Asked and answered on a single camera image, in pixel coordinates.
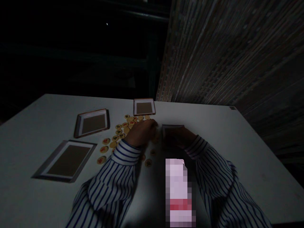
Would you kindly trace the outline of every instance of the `person's right hand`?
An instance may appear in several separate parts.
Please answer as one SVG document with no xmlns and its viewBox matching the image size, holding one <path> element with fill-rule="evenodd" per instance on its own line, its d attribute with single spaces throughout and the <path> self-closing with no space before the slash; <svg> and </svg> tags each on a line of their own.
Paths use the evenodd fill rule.
<svg viewBox="0 0 304 228">
<path fill-rule="evenodd" d="M 173 128 L 168 130 L 166 134 L 165 143 L 170 146 L 177 146 L 184 149 L 195 140 L 196 135 L 185 127 Z"/>
</svg>

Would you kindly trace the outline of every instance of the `person's left hand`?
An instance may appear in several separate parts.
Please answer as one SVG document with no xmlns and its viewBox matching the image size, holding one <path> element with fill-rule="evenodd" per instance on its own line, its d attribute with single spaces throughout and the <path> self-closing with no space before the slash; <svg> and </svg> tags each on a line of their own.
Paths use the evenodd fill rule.
<svg viewBox="0 0 304 228">
<path fill-rule="evenodd" d="M 153 119 L 140 121 L 132 127 L 124 140 L 134 147 L 139 147 L 154 137 L 157 125 Z"/>
</svg>

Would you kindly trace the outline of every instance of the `brown card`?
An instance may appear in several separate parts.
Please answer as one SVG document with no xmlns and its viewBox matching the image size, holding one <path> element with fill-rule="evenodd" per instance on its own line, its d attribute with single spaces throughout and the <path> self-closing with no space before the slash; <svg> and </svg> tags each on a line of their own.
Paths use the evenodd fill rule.
<svg viewBox="0 0 304 228">
<path fill-rule="evenodd" d="M 136 104 L 136 112 L 137 114 L 144 114 L 144 113 L 152 113 L 152 103 L 147 102 L 147 103 L 137 103 Z"/>
<path fill-rule="evenodd" d="M 82 134 L 105 128 L 105 115 L 83 119 Z"/>
<path fill-rule="evenodd" d="M 69 145 L 47 173 L 74 176 L 90 149 L 89 147 Z"/>
</svg>

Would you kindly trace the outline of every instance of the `blue striped sleeve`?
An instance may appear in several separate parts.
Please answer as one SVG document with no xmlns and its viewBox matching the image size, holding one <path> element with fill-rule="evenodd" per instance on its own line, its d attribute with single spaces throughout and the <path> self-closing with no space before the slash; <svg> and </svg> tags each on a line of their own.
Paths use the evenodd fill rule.
<svg viewBox="0 0 304 228">
<path fill-rule="evenodd" d="M 122 140 L 77 193 L 66 227 L 120 227 L 132 201 L 141 150 Z"/>
<path fill-rule="evenodd" d="M 232 162 L 200 136 L 185 151 L 196 162 L 197 183 L 212 227 L 271 227 L 240 184 Z"/>
</svg>

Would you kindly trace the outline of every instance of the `round game piece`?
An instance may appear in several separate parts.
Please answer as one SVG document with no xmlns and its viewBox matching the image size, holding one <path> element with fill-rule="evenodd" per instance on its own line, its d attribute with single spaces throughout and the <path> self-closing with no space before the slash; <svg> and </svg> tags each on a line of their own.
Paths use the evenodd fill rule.
<svg viewBox="0 0 304 228">
<path fill-rule="evenodd" d="M 101 165 L 107 161 L 106 156 L 101 156 L 99 159 L 97 159 L 97 164 Z"/>
<path fill-rule="evenodd" d="M 103 146 L 102 148 L 100 148 L 100 152 L 102 153 L 102 154 L 104 154 L 104 153 L 106 153 L 106 152 L 108 152 L 108 147 L 107 146 Z"/>
<path fill-rule="evenodd" d="M 129 131 L 130 131 L 130 128 L 124 128 L 124 129 L 123 129 L 123 132 L 124 132 L 125 134 L 129 133 Z"/>
<path fill-rule="evenodd" d="M 117 142 L 111 142 L 111 143 L 110 143 L 110 148 L 115 148 L 116 145 L 117 145 Z"/>
<path fill-rule="evenodd" d="M 146 167 L 151 167 L 151 166 L 152 166 L 152 160 L 151 160 L 151 159 L 147 159 L 147 160 L 145 161 L 145 166 L 146 166 Z"/>
<path fill-rule="evenodd" d="M 129 126 L 128 123 L 123 123 L 123 128 L 126 128 L 126 127 L 128 127 L 128 126 Z"/>
<path fill-rule="evenodd" d="M 146 156 L 144 154 L 142 154 L 139 159 L 143 162 L 144 160 L 146 160 Z"/>
<path fill-rule="evenodd" d="M 117 142 L 117 140 L 119 140 L 119 136 L 113 136 L 113 137 L 112 137 L 112 141 L 113 141 L 113 142 Z"/>
<path fill-rule="evenodd" d="M 119 135 L 119 138 L 123 139 L 123 138 L 125 138 L 125 136 L 126 136 L 126 134 L 122 133 L 122 134 Z"/>
<path fill-rule="evenodd" d="M 150 151 L 150 154 L 151 154 L 151 156 L 155 156 L 155 155 L 156 155 L 156 151 L 155 151 L 154 149 L 152 149 L 152 150 Z"/>
<path fill-rule="evenodd" d="M 118 129 L 118 130 L 115 132 L 115 134 L 116 134 L 116 135 L 120 135 L 122 132 L 123 132 L 123 130 Z"/>
<path fill-rule="evenodd" d="M 129 123 L 129 122 L 131 122 L 132 120 L 134 120 L 134 117 L 129 117 L 129 118 L 127 119 L 127 122 Z"/>
<path fill-rule="evenodd" d="M 102 144 L 108 145 L 110 141 L 111 141 L 111 140 L 110 140 L 109 138 L 106 138 L 106 139 L 104 139 L 104 140 L 102 141 Z"/>
<path fill-rule="evenodd" d="M 119 130 L 119 129 L 121 129 L 121 125 L 118 124 L 118 125 L 115 126 L 115 128 L 116 128 L 116 130 Z"/>
</svg>

